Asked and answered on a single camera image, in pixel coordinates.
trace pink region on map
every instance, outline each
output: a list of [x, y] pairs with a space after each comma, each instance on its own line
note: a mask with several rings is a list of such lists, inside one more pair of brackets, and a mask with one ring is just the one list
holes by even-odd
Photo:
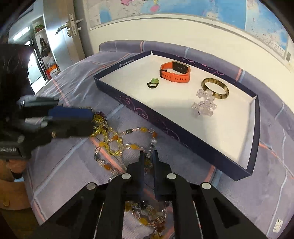
[[128, 6], [130, 1], [132, 1], [132, 0], [121, 0], [121, 4]]
[[153, 5], [151, 8], [150, 8], [150, 11], [151, 12], [157, 12], [159, 10], [159, 5]]

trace gold and brown bangle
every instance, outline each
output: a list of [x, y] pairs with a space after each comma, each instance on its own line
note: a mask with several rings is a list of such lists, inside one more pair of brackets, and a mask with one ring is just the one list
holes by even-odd
[[[225, 94], [219, 94], [219, 93], [216, 93], [214, 92], [213, 90], [209, 89], [205, 83], [214, 83], [214, 84], [217, 84], [218, 86], [220, 86], [224, 91], [225, 91]], [[201, 82], [201, 86], [202, 86], [202, 89], [203, 90], [210, 90], [212, 91], [213, 93], [213, 96], [217, 99], [225, 99], [229, 96], [229, 89], [227, 88], [227, 86], [222, 83], [221, 81], [217, 80], [217, 79], [213, 79], [213, 78], [205, 78], [202, 82]]]

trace person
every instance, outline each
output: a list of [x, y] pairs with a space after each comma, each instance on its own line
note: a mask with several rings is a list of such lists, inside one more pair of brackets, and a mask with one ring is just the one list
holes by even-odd
[[[28, 80], [28, 63], [33, 49], [28, 46], [1, 44], [0, 52], [0, 120], [9, 117], [16, 101], [23, 95], [34, 94]], [[1, 141], [5, 136], [0, 133]], [[1, 226], [7, 225], [17, 238], [27, 238], [38, 227], [24, 182], [15, 182], [14, 174], [21, 174], [27, 162], [0, 158]]]

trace watch face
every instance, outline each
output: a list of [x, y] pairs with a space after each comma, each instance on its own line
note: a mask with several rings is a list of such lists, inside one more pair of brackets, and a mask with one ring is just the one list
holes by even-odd
[[179, 62], [173, 62], [173, 70], [180, 72], [182, 74], [187, 74], [188, 73], [188, 66], [183, 65]]

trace dark hair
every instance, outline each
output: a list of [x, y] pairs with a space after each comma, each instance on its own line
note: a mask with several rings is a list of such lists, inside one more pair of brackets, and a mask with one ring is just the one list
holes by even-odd
[[30, 46], [0, 44], [0, 120], [10, 116], [23, 95], [34, 94], [28, 80]]

